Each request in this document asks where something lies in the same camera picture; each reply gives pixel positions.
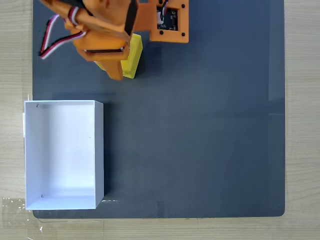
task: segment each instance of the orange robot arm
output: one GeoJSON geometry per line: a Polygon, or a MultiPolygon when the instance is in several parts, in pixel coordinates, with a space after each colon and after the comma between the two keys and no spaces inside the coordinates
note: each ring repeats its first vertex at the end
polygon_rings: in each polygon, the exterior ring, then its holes
{"type": "Polygon", "coordinates": [[[189,41],[189,0],[165,0],[175,18],[174,26],[169,28],[158,22],[162,0],[40,1],[65,19],[65,28],[72,34],[86,32],[73,40],[77,51],[87,61],[101,63],[115,80],[123,79],[121,60],[128,59],[134,31],[149,31],[150,40],[156,42],[189,41]],[[72,20],[70,12],[74,7],[79,9],[72,20]]]}

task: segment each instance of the yellow block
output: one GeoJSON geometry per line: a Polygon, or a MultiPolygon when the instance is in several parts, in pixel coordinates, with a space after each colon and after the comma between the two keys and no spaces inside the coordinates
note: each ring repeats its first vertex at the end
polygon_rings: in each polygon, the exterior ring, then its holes
{"type": "MultiPolygon", "coordinates": [[[[138,34],[132,34],[130,41],[130,52],[127,60],[121,61],[122,73],[124,77],[134,79],[143,50],[142,39],[138,34]]],[[[104,70],[103,66],[96,62],[96,64],[104,70]]]]}

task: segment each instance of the wooden table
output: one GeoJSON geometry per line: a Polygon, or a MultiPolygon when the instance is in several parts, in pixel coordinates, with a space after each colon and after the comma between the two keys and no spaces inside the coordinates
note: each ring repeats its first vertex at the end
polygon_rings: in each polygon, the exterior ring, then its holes
{"type": "Polygon", "coordinates": [[[23,101],[32,96],[32,0],[0,1],[0,239],[320,239],[320,0],[285,0],[282,217],[39,220],[24,209],[23,101]]]}

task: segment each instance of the cardboard box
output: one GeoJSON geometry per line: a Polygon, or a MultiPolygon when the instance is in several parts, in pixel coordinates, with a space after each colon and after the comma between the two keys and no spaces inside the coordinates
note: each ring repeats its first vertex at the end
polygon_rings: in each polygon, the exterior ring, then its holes
{"type": "Polygon", "coordinates": [[[25,208],[95,209],[104,197],[104,105],[26,101],[25,208]]]}

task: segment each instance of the dark gray mat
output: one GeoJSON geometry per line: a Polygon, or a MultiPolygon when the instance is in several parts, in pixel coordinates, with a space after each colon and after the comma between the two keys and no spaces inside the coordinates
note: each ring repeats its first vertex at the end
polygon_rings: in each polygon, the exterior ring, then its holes
{"type": "MultiPolygon", "coordinates": [[[[37,57],[33,99],[104,103],[105,199],[37,218],[280,216],[285,210],[283,0],[190,0],[189,44],[149,43],[118,82],[72,44],[37,57]]],[[[62,21],[52,40],[67,34],[62,21]]]]}

